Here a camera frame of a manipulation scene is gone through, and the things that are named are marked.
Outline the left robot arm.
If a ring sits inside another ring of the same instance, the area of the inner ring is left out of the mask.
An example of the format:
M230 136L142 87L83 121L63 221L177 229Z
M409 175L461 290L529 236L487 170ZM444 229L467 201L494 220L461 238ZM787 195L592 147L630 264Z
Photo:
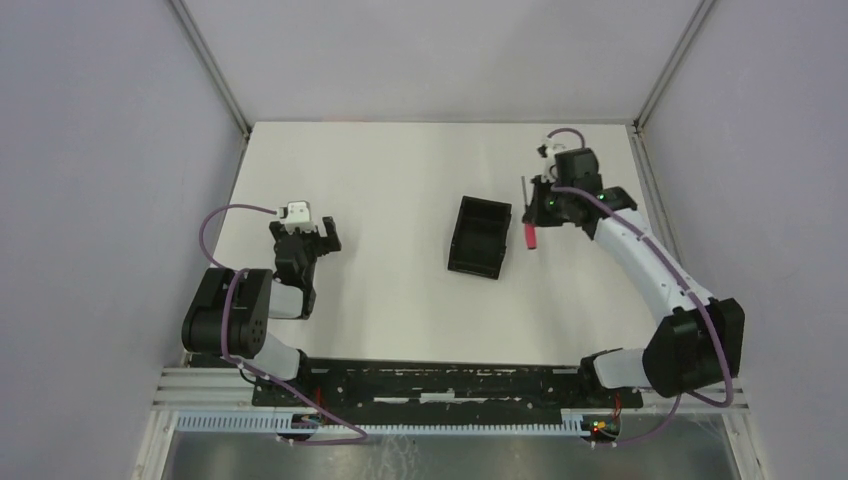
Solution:
M322 223L323 230L306 231L272 222L272 269L207 269L183 321L185 350L230 361L267 382L303 382L308 356L270 334L268 324L312 315L318 259L342 250L334 219Z

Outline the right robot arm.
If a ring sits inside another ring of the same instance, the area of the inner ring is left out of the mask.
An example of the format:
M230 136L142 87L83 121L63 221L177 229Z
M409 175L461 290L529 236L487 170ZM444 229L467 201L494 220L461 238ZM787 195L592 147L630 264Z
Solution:
M537 152L543 170L522 188L528 249L536 248L539 228L575 226L623 269L657 321L645 347L590 355L579 373L595 388L647 388L664 398L688 394L729 405L744 337L739 302L716 297L683 269L632 196L604 186L592 149L547 142Z

